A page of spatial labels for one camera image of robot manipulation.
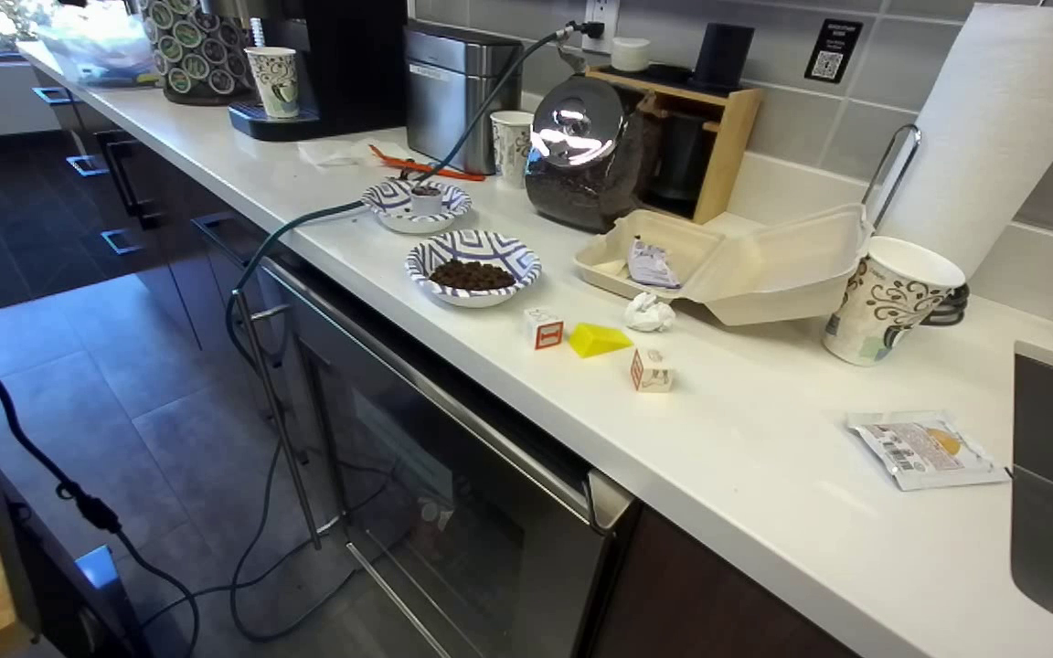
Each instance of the gray floor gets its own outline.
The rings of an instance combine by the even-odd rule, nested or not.
[[[115,279],[5,307],[0,377],[25,433],[86,489],[120,511],[124,529],[159,568],[181,573],[189,590],[230,580],[233,561],[256,526],[274,450],[256,384],[241,362],[200,356],[155,310],[141,279]],[[69,556],[115,546],[141,617],[175,598],[115,536],[82,522],[53,495],[53,474],[8,438],[5,417],[0,469]],[[305,541],[287,469],[280,469],[271,500],[271,526],[249,561],[249,573]],[[336,594],[333,604],[280,643],[241,640],[230,598],[205,597],[199,656],[423,656],[399,612],[366,578],[350,578],[349,556],[333,546],[305,550],[280,578],[245,590],[241,612],[254,628],[274,634],[330,594]],[[188,628],[188,607],[155,622],[148,634],[155,656],[181,656]]]
[[[100,232],[120,226],[115,179],[65,168],[61,130],[0,140],[0,307],[127,273]]]

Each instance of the paper towel holder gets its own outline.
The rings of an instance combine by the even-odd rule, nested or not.
[[[871,184],[862,191],[862,216],[866,222],[877,232],[900,179],[908,177],[908,168],[913,166],[919,150],[926,141],[926,130],[919,124],[900,124],[877,162],[877,168],[871,172]]]

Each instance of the coffee cup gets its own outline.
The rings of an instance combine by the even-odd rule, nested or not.
[[[500,112],[489,112],[489,124],[494,124],[497,185],[525,191],[534,112],[500,109]]]
[[[900,238],[871,238],[846,302],[822,328],[822,346],[851,366],[880,362],[960,286],[965,273],[946,257]]]
[[[300,117],[300,51],[297,46],[245,46],[249,72],[261,93],[269,120]]]

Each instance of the small bowl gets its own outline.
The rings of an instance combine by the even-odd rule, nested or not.
[[[440,266],[469,266],[469,273],[486,279],[489,269],[475,266],[497,266],[508,286],[494,288],[471,288],[471,286],[449,286],[434,283]],[[489,232],[449,232],[434,243],[423,243],[410,254],[410,273],[414,283],[447,307],[497,307],[531,288],[531,283],[542,279],[537,260],[527,254],[525,243],[489,234]]]
[[[469,194],[434,179],[388,179],[366,194],[366,210],[391,234],[440,234],[469,212]]]

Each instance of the coffee beans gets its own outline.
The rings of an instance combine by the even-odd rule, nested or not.
[[[461,263],[447,260],[432,273],[432,283],[449,288],[508,288],[517,279],[494,263]]]

